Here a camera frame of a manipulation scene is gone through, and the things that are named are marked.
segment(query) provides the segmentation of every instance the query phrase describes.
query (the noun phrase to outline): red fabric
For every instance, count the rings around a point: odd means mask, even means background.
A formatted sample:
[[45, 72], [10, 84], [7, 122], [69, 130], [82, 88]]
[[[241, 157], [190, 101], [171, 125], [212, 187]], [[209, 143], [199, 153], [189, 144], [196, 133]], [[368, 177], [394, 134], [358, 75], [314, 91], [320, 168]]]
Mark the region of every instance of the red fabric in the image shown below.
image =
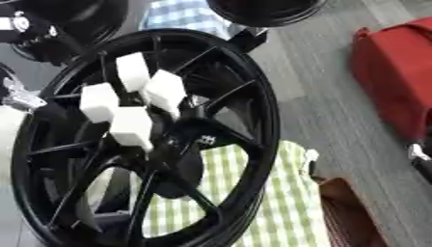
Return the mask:
[[351, 67], [381, 117], [409, 140], [432, 124], [432, 17], [354, 38]]

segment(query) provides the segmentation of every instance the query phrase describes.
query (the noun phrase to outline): white cube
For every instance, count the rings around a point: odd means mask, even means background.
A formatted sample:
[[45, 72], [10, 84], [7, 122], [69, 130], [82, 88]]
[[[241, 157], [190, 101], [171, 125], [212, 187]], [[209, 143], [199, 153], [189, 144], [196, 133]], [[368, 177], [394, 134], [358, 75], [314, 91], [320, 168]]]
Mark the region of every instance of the white cube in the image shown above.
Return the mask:
[[111, 122], [120, 100], [109, 83], [85, 86], [79, 108], [94, 124]]
[[145, 107], [120, 107], [111, 122], [110, 133], [123, 146], [151, 151], [150, 141], [153, 123]]
[[186, 97], [180, 76], [160, 69], [140, 94], [143, 98], [148, 97], [151, 104], [169, 112], [174, 119], [180, 117], [178, 105]]
[[139, 91], [150, 81], [149, 68], [140, 52], [116, 60], [119, 79], [129, 93]]

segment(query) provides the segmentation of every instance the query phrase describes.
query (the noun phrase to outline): black alloy wheel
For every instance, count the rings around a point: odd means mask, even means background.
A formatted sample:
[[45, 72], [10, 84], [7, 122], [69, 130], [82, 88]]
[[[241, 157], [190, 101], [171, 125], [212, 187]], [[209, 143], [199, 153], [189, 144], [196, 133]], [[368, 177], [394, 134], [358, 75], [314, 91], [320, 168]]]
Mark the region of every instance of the black alloy wheel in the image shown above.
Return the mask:
[[207, 0], [210, 8], [232, 22], [250, 27], [285, 26], [318, 12], [327, 0]]
[[59, 36], [28, 32], [12, 48], [17, 55], [32, 61], [59, 66], [80, 55], [80, 49], [99, 45], [113, 37], [128, 14], [126, 0], [19, 0], [13, 6], [30, 14], [37, 22], [57, 27]]
[[[81, 87], [104, 81], [112, 84], [121, 106], [144, 104], [136, 94], [125, 92], [114, 63], [135, 52], [142, 52], [151, 74], [164, 69], [181, 76], [188, 95], [178, 121], [157, 123], [160, 131], [152, 132], [155, 149], [149, 154], [120, 147], [106, 134], [108, 123], [92, 124], [79, 111]], [[13, 150], [12, 184], [26, 222], [47, 246], [229, 246], [254, 219], [279, 144], [279, 111], [263, 72], [228, 42], [175, 29], [130, 34], [78, 58], [41, 96], [63, 106], [69, 121], [57, 126], [32, 116], [24, 120]], [[205, 100], [192, 104], [191, 97]], [[238, 116], [246, 131], [217, 120], [226, 109]], [[149, 107], [148, 112], [164, 119], [160, 109]], [[203, 135], [220, 141], [212, 147], [199, 145]], [[215, 205], [197, 184], [183, 177], [176, 164], [196, 147], [203, 150], [229, 144], [239, 146], [249, 159], [233, 190]], [[115, 214], [121, 206], [111, 206], [112, 211], [105, 209], [91, 214], [92, 219], [83, 218], [80, 210], [90, 207], [81, 204], [88, 187], [112, 167], [142, 180], [135, 206], [121, 217]], [[205, 216], [178, 232], [144, 237], [146, 210], [164, 182], [180, 188]]]

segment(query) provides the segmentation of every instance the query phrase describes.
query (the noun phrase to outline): floor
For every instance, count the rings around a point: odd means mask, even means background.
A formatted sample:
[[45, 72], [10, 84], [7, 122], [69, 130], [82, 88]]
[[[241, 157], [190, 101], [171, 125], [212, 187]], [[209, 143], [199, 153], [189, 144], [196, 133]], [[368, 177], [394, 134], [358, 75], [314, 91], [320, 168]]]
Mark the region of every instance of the floor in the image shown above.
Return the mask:
[[[146, 1], [131, 0], [136, 8], [122, 33], [134, 29]], [[277, 94], [283, 138], [321, 153], [319, 175], [350, 181], [391, 247], [432, 246], [432, 186], [409, 166], [403, 145], [377, 117], [347, 60], [359, 28], [378, 30], [429, 14], [427, 0], [329, 0], [314, 17], [272, 29], [269, 42], [252, 54]], [[0, 54], [32, 89], [59, 71], [17, 59], [5, 45]], [[3, 246], [38, 246], [6, 184], [0, 200]]]

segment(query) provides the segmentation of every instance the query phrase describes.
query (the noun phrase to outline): checkered cloth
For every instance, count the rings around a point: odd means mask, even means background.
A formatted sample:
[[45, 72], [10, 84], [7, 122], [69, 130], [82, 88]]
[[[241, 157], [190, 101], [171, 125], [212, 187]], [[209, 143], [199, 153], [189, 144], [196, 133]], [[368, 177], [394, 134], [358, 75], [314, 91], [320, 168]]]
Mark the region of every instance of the checkered cloth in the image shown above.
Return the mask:
[[150, 3], [140, 30], [157, 28], [192, 29], [229, 40], [244, 26], [232, 24], [214, 13], [206, 0], [164, 0]]
[[[235, 247], [330, 247], [318, 185], [309, 177], [304, 155], [305, 150], [297, 144], [281, 142], [261, 208]], [[221, 203], [241, 177], [247, 158], [237, 146], [203, 151], [200, 191], [214, 204]], [[141, 182], [135, 177], [131, 184], [132, 198], [136, 198]], [[167, 200], [156, 195], [150, 203], [143, 234], [172, 233], [203, 216], [193, 200]]]

